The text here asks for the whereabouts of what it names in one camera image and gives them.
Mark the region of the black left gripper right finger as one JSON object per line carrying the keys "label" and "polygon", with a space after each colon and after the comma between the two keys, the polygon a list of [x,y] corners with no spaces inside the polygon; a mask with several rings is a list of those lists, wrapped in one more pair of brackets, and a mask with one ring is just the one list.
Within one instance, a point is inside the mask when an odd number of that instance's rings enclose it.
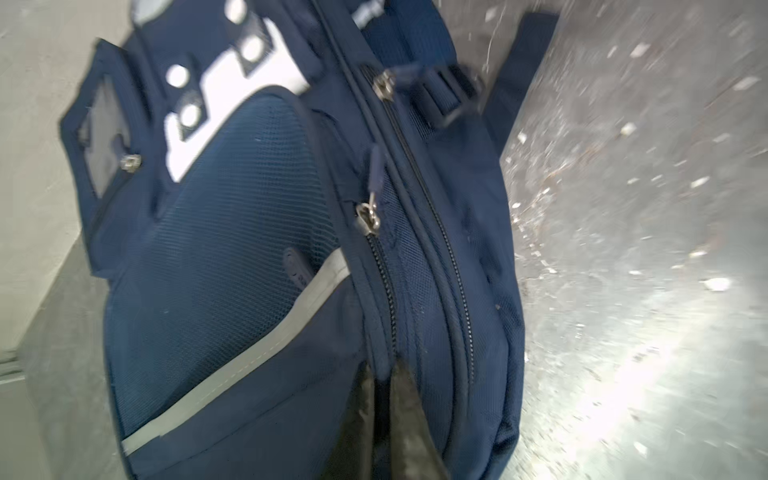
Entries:
{"label": "black left gripper right finger", "polygon": [[390,377],[390,464],[392,479],[449,479],[430,434],[407,363],[397,359]]}

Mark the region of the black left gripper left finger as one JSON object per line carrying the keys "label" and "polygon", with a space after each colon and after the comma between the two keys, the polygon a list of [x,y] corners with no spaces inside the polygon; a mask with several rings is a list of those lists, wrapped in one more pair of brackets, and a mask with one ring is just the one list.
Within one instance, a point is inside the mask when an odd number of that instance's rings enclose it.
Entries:
{"label": "black left gripper left finger", "polygon": [[371,479],[375,429],[375,380],[367,362],[360,364],[348,397],[339,437],[321,479]]}

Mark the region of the navy blue student backpack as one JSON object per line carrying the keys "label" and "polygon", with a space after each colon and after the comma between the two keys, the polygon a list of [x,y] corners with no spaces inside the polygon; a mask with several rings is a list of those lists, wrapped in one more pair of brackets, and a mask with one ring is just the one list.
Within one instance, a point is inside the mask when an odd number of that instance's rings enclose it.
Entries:
{"label": "navy blue student backpack", "polygon": [[520,436],[502,151],[558,17],[495,81],[430,1],[134,1],[60,122],[132,479],[321,479],[361,363],[392,479],[403,359],[449,479]]}

